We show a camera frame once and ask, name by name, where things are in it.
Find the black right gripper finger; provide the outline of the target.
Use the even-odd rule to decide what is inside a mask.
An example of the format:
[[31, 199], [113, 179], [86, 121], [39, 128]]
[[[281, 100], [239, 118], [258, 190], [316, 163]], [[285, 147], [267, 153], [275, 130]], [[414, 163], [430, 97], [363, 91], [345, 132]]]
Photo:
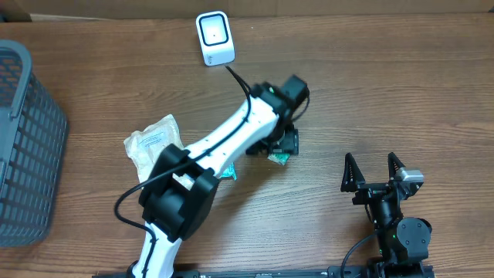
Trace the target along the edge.
[[404, 164], [399, 160], [394, 152], [390, 152], [387, 156], [389, 179], [395, 181], [403, 180], [405, 170]]
[[363, 174], [351, 153], [346, 153], [343, 178], [340, 186], [342, 192], [356, 192], [366, 183]]

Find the teal tissue pack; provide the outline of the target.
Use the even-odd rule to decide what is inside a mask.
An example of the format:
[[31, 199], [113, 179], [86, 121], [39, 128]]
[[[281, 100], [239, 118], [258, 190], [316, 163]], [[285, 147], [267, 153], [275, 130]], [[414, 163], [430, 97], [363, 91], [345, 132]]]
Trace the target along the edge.
[[279, 165], [284, 166], [287, 161], [290, 158], [290, 154], [287, 153], [276, 153], [276, 154], [269, 154], [268, 159], [272, 162], [275, 162]]

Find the teal crinkled snack packet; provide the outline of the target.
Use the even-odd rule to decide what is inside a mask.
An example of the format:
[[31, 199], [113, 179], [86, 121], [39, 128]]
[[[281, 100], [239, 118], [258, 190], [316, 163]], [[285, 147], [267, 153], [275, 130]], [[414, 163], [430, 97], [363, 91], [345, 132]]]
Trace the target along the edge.
[[220, 179], [232, 179], [233, 181], [237, 180], [237, 174], [235, 170], [235, 164], [231, 163], [222, 173]]

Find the clear white plastic pouch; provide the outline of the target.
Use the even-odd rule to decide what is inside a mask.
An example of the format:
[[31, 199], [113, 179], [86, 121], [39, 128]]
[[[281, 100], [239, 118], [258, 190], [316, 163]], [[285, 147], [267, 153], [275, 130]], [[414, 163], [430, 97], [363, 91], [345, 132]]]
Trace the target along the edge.
[[123, 141], [127, 156], [137, 169], [139, 182], [146, 181], [161, 152], [170, 144], [180, 149], [182, 144], [178, 124], [172, 114], [151, 124], [143, 131], [134, 131]]

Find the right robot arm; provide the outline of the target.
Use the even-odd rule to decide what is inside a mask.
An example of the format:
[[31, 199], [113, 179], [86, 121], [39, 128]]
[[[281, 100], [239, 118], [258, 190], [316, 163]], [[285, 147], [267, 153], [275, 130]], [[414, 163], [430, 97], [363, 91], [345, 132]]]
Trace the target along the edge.
[[356, 249], [375, 238], [379, 257], [371, 258], [359, 269], [362, 277], [433, 277], [431, 266], [424, 266], [432, 227], [422, 218], [405, 217], [401, 203], [414, 196], [425, 181], [418, 169], [409, 169], [393, 152], [387, 156], [389, 180], [367, 183], [352, 154], [344, 158], [342, 192], [353, 192], [354, 205], [362, 205], [374, 227], [373, 233], [354, 244], [339, 268], [344, 277], [347, 262]]

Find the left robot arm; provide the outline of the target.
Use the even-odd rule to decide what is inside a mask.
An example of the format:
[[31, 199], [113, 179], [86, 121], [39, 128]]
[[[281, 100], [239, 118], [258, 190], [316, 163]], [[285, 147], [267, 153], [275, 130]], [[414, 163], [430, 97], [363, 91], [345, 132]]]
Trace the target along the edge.
[[309, 101], [310, 90], [298, 76], [281, 87], [256, 84], [246, 102], [208, 136], [183, 150], [168, 145], [141, 187], [146, 239], [127, 276], [172, 276], [178, 248], [210, 212], [225, 169], [243, 154], [297, 154], [295, 112]]

